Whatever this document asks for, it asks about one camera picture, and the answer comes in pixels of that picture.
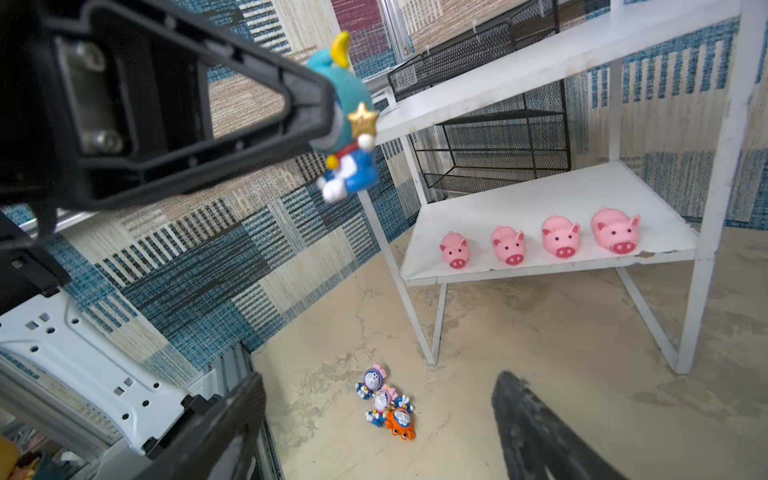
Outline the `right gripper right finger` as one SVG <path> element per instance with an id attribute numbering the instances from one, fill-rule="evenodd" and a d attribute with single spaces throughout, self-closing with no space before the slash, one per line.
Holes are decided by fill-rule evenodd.
<path id="1" fill-rule="evenodd" d="M 511 479 L 622 479 L 528 386 L 501 372 L 491 404 Z"/>

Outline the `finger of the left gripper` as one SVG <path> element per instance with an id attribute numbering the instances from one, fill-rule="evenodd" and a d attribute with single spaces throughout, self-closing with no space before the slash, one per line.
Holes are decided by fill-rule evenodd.
<path id="1" fill-rule="evenodd" d="M 216 136 L 208 71 L 281 110 Z M 335 92 L 309 68 L 167 1 L 1 5 L 1 201 L 119 210 L 286 160 L 328 134 Z"/>

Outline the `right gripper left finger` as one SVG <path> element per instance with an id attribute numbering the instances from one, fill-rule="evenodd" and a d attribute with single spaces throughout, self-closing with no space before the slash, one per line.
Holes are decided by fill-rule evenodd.
<path id="1" fill-rule="evenodd" d="M 194 416 L 139 479 L 261 479 L 266 417 L 263 378 L 251 373 Z"/>

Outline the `orange crab Doraemon figure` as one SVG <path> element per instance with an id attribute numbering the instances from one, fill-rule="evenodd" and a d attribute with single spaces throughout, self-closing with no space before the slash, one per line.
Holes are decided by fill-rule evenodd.
<path id="1" fill-rule="evenodd" d="M 386 415 L 384 425 L 394 437 L 401 440 L 414 440 L 416 437 L 414 421 L 409 407 L 397 407 L 390 410 Z"/>

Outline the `pink rubber pig toy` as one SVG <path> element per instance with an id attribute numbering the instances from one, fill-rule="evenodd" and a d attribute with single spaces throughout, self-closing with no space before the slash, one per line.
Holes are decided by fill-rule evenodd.
<path id="1" fill-rule="evenodd" d="M 450 231 L 440 243 L 443 260 L 453 269 L 464 268 L 470 259 L 469 244 L 461 234 Z"/>
<path id="2" fill-rule="evenodd" d="M 601 208 L 591 220 L 597 244 L 611 253 L 625 255 L 639 243 L 641 216 L 629 217 L 618 209 Z"/>
<path id="3" fill-rule="evenodd" d="M 580 248 L 580 231 L 579 223 L 552 215 L 542 224 L 543 248 L 557 258 L 571 258 Z"/>
<path id="4" fill-rule="evenodd" d="M 491 235 L 491 245 L 497 259 L 510 266 L 525 260 L 525 234 L 508 226 L 498 226 Z"/>

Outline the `teal hooded Doraemon figure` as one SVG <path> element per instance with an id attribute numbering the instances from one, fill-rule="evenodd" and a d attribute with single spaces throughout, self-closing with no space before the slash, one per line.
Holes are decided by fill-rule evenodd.
<path id="1" fill-rule="evenodd" d="M 375 165 L 379 112 L 365 84 L 349 70 L 349 41 L 349 33 L 341 32 L 330 48 L 315 53 L 307 63 L 334 88 L 332 128 L 310 143 L 325 157 L 326 170 L 316 185 L 328 204 L 368 190 L 379 180 Z"/>

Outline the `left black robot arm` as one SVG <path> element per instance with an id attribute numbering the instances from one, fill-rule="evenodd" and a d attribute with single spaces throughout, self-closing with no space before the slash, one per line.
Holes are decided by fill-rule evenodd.
<path id="1" fill-rule="evenodd" d="M 207 73 L 223 65 L 273 91 L 282 109 L 216 136 Z M 92 327 L 34 256 L 58 213 L 120 210 L 196 192 L 296 155 L 331 131 L 323 76 L 167 1 L 1 5 L 1 202 L 37 230 L 1 227 L 1 270 L 37 288 L 1 318 L 1 348 L 81 395 L 138 454 L 157 456 L 188 410 Z"/>

